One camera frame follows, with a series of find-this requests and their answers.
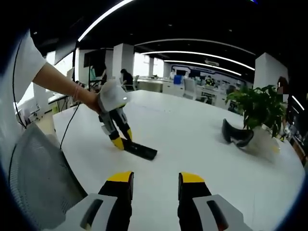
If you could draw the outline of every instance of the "green leaves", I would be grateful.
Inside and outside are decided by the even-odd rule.
[[[272,129],[273,137],[279,133],[285,108],[281,95],[277,94],[273,85],[255,89],[244,87],[229,94],[226,103],[229,100],[236,101],[237,106],[244,111],[244,128],[254,129],[265,124]]]

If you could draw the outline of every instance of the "black ceiling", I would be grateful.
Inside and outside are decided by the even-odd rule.
[[[45,6],[31,27],[34,42],[42,52],[55,49],[65,36],[77,38],[103,12],[120,0],[53,1]],[[305,14],[295,6],[281,3],[265,6],[250,0],[134,0],[101,21],[79,44],[84,49],[114,47],[119,43],[136,45],[159,39],[206,39],[240,47],[200,41],[168,41],[136,46],[143,51],[195,51],[218,55],[254,67],[255,59],[267,52],[289,68],[290,78],[299,81],[305,70],[302,59]],[[205,57],[165,54],[168,59],[204,63]],[[220,66],[247,75],[254,72],[230,62]]]

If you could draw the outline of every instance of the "plant pot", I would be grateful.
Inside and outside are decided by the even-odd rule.
[[[279,144],[272,138],[271,130],[265,125],[253,129],[254,136],[247,145],[247,151],[253,155],[263,156],[268,160],[273,160],[280,152]]]

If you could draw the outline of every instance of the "person's hand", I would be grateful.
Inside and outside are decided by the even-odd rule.
[[[99,95],[94,92],[89,92],[86,89],[83,89],[78,96],[78,99],[82,101],[88,108],[100,114],[101,109],[98,105],[98,97]]]

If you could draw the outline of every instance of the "white sleeve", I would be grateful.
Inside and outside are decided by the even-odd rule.
[[[21,42],[16,60],[14,89],[17,102],[21,100],[26,89],[45,63],[46,60],[35,47],[30,37],[30,31],[28,31]]]

